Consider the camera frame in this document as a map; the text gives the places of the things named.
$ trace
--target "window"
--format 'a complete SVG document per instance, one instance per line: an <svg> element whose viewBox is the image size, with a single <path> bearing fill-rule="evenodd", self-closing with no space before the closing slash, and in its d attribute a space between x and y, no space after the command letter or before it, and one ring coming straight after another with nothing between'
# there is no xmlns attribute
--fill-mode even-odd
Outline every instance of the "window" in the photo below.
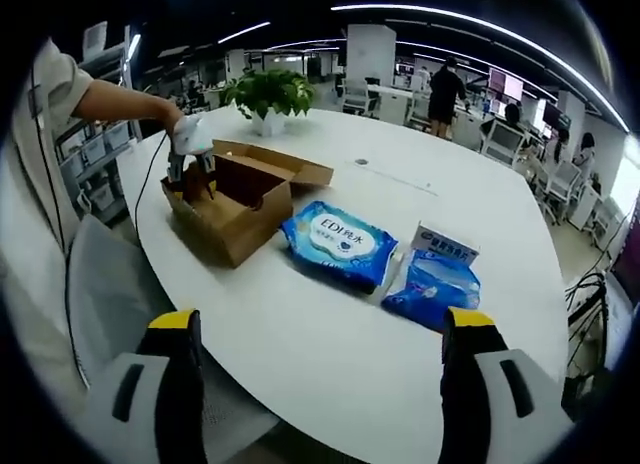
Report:
<svg viewBox="0 0 640 464"><path fill-rule="evenodd" d="M638 192L640 192L640 144L635 137L628 135L611 197L622 213L627 215L636 203Z"/></svg>

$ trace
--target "beige shirt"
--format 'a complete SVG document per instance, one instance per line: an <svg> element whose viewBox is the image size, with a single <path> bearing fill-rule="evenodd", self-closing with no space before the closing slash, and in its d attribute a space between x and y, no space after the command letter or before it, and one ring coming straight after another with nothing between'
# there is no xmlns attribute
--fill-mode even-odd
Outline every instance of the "beige shirt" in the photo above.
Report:
<svg viewBox="0 0 640 464"><path fill-rule="evenodd" d="M29 106L32 80L39 86L37 119ZM73 360L64 307L65 254L79 220L53 143L91 81L70 56L47 42L36 57L33 76L30 73L27 78L0 152L0 287L29 364L68 417L81 410L85 393Z"/></svg>

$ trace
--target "blue plastic bag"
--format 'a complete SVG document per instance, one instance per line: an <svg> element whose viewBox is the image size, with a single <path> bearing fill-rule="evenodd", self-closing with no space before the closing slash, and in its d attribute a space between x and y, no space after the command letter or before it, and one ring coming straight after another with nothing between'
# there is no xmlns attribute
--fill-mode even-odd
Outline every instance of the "blue plastic bag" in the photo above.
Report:
<svg viewBox="0 0 640 464"><path fill-rule="evenodd" d="M480 281L464 263L414 251L404 272L404 288L396 292L392 285L382 307L434 331L443 331L447 308L477 309L480 304ZM396 283L403 280L404 272Z"/></svg>
<svg viewBox="0 0 640 464"><path fill-rule="evenodd" d="M382 284L398 241L387 232L314 201L281 226L293 255L371 294Z"/></svg>

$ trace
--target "box flap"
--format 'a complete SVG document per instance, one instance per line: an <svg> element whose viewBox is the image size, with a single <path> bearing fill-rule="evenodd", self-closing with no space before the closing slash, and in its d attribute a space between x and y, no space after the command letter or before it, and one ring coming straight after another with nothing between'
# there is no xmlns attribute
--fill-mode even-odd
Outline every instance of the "box flap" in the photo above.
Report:
<svg viewBox="0 0 640 464"><path fill-rule="evenodd" d="M216 155L260 169L297 184L328 185L333 169L271 149L230 141L213 141Z"/></svg>

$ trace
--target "hand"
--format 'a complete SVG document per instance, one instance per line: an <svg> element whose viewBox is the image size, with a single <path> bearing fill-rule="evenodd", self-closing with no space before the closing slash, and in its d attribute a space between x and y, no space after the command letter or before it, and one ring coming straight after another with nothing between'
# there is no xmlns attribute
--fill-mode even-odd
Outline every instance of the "hand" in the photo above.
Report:
<svg viewBox="0 0 640 464"><path fill-rule="evenodd" d="M182 112L173 102L166 100L163 108L161 121L169 135L169 138L173 140L176 124L184 117L184 112Z"/></svg>

